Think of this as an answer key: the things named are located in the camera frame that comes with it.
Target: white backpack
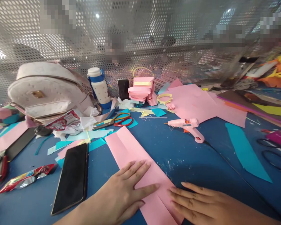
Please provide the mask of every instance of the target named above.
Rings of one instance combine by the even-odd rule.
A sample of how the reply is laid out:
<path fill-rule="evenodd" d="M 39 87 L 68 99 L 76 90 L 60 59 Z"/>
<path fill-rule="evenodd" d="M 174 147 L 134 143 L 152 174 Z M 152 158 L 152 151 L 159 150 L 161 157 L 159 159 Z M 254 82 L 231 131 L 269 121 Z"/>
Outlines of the white backpack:
<path fill-rule="evenodd" d="M 26 115 L 43 124 L 75 108 L 90 116 L 85 114 L 86 110 L 89 106 L 94 107 L 88 80 L 50 62 L 21 65 L 16 81 L 8 88 L 8 96 L 13 101 L 11 105 L 20 106 Z"/>

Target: metal mesh panel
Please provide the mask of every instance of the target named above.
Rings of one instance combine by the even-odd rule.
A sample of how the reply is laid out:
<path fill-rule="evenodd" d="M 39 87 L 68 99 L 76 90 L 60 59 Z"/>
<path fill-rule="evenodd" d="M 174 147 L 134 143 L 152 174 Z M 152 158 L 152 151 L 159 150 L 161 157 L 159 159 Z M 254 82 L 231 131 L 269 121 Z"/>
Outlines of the metal mesh panel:
<path fill-rule="evenodd" d="M 132 85 L 138 66 L 154 72 L 156 90 L 176 78 L 183 83 L 218 81 L 225 66 L 244 52 L 264 54 L 256 42 L 260 17 L 281 12 L 281 1 L 270 0 L 76 0 L 76 28 L 64 20 L 61 25 L 70 32 L 44 33 L 44 4 L 0 0 L 0 104 L 9 102 L 7 88 L 19 66 L 36 61 L 60 59 L 83 76 L 88 68 L 103 68 L 112 96 L 118 96 L 119 79 Z M 223 42 L 210 41 L 223 28 Z M 241 45 L 235 47 L 237 35 Z M 120 50 L 107 54 L 109 42 Z"/>

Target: hot glue gun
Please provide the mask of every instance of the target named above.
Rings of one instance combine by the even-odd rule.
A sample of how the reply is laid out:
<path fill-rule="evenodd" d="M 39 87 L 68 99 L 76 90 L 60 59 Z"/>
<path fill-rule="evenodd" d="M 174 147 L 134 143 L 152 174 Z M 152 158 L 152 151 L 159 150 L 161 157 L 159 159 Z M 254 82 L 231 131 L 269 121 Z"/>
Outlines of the hot glue gun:
<path fill-rule="evenodd" d="M 197 130 L 196 127 L 199 126 L 198 119 L 178 119 L 178 120 L 171 120 L 165 124 L 168 124 L 172 127 L 181 127 L 184 129 L 184 133 L 191 133 L 195 137 L 195 141 L 197 143 L 203 143 L 204 137 L 203 135 Z"/>

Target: smartphone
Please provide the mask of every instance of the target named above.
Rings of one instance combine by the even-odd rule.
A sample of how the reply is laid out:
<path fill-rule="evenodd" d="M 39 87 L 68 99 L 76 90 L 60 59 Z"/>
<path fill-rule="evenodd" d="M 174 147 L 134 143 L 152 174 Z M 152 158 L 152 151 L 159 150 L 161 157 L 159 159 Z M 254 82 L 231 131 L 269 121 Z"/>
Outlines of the smartphone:
<path fill-rule="evenodd" d="M 118 80 L 119 86 L 119 97 L 123 101 L 124 99 L 130 99 L 128 88 L 129 88 L 129 80 Z"/>
<path fill-rule="evenodd" d="M 86 198 L 88 172 L 88 144 L 81 144 L 66 152 L 51 215 L 57 215 Z"/>

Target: white water bottle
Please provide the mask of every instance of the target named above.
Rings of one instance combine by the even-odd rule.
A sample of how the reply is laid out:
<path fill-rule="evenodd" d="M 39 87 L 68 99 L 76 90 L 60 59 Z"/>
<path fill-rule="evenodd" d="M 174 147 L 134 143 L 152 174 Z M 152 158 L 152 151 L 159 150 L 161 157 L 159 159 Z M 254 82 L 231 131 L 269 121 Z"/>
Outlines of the white water bottle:
<path fill-rule="evenodd" d="M 111 107 L 111 100 L 107 88 L 107 83 L 104 80 L 104 74 L 100 68 L 93 67 L 87 70 L 87 78 L 95 92 L 95 97 L 98 99 L 103 109 Z"/>

